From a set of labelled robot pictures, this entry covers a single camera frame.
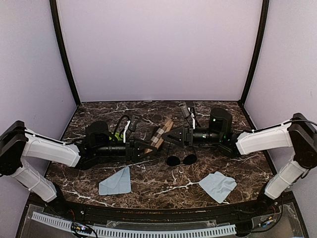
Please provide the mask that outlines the plaid brown glasses case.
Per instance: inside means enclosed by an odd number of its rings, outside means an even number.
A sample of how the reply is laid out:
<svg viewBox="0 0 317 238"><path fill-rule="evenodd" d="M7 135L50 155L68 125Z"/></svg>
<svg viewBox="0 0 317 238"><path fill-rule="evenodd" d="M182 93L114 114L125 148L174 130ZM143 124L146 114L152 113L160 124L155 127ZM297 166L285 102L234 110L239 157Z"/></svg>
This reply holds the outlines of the plaid brown glasses case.
<svg viewBox="0 0 317 238"><path fill-rule="evenodd" d="M159 149L159 147L164 142L162 135L166 132L169 132L172 129L173 124L174 122L172 119L167 119L157 129L155 129L154 134L150 139L150 145L155 147L156 150Z"/></svg>

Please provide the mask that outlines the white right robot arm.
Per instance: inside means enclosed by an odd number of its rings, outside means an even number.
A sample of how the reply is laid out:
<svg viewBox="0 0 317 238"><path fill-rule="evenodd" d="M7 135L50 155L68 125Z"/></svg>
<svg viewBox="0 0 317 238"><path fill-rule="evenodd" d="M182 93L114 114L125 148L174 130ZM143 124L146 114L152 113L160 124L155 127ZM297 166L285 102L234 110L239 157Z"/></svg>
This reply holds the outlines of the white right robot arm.
<svg viewBox="0 0 317 238"><path fill-rule="evenodd" d="M280 124L256 130L233 132L232 115L223 108L213 108L207 127L180 126L163 134L163 139L180 147L211 146L226 157L240 157L255 152L290 149L286 165L263 187L253 211L263 215L284 190L317 166L317 129L301 113Z"/></svg>

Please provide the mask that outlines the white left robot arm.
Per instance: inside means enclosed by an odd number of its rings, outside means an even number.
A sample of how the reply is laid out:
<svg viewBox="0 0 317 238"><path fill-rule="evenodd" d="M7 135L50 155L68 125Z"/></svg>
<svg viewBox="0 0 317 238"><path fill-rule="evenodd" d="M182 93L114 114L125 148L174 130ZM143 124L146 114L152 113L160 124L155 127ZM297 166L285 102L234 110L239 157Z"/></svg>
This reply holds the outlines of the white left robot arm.
<svg viewBox="0 0 317 238"><path fill-rule="evenodd" d="M10 176L37 194L59 216L66 216L70 206L64 201L57 184L44 178L28 162L38 158L78 170L88 170L103 160L123 158L137 163L157 151L141 139L119 140L105 121L96 121L85 130L85 136L73 142L62 142L39 135L18 120L0 137L0 174Z"/></svg>

